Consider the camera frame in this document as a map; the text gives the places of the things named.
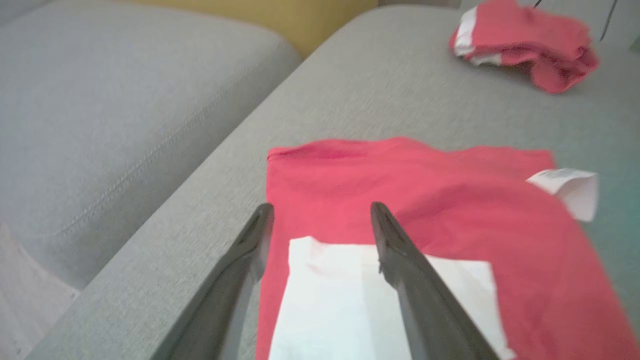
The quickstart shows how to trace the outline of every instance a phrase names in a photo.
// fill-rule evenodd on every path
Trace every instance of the gray sofa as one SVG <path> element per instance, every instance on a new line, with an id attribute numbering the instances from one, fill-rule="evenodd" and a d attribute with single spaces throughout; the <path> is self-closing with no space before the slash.
<path id="1" fill-rule="evenodd" d="M 126 241 L 28 358 L 150 359 L 264 202 L 267 151 L 333 137 L 550 149 L 563 167 L 600 173 L 598 214 L 585 229 L 638 331 L 640 58 L 597 46 L 601 67 L 549 95 L 515 71 L 455 58 L 447 43 L 459 17 L 391 6 L 334 34 Z M 257 294 L 241 359 L 255 353 Z"/>
<path id="2" fill-rule="evenodd" d="M 280 35 L 111 0 L 0 27 L 0 218 L 84 288 L 299 64 Z"/>

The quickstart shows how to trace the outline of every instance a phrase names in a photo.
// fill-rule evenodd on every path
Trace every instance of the floor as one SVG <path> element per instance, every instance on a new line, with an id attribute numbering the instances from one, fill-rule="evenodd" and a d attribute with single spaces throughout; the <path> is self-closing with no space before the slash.
<path id="1" fill-rule="evenodd" d="M 79 294 L 31 259 L 0 224 L 0 359 L 24 359 Z"/>

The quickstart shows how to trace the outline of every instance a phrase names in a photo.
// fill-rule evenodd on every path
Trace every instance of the white label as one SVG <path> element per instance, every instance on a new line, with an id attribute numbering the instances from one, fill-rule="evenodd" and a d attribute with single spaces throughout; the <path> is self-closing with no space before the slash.
<path id="1" fill-rule="evenodd" d="M 598 174 L 574 168 L 543 170 L 527 179 L 562 200 L 573 218 L 589 222 L 598 207 Z"/>

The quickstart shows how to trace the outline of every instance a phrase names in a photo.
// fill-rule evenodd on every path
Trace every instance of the yellow cushion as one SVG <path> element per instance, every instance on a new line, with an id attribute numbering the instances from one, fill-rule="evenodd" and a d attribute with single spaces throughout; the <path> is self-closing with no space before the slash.
<path id="1" fill-rule="evenodd" d="M 378 0 L 131 0 L 212 13 L 264 26 L 282 34 L 307 57 L 351 19 Z"/>

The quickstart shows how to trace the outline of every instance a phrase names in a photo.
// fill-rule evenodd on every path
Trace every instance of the folded red cloth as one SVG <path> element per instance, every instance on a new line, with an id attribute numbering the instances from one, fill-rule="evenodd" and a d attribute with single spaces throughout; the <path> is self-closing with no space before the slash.
<path id="1" fill-rule="evenodd" d="M 462 16 L 450 47 L 474 65 L 527 63 L 536 86 L 560 93 L 598 67 L 590 43 L 589 29 L 576 19 L 488 0 Z"/>

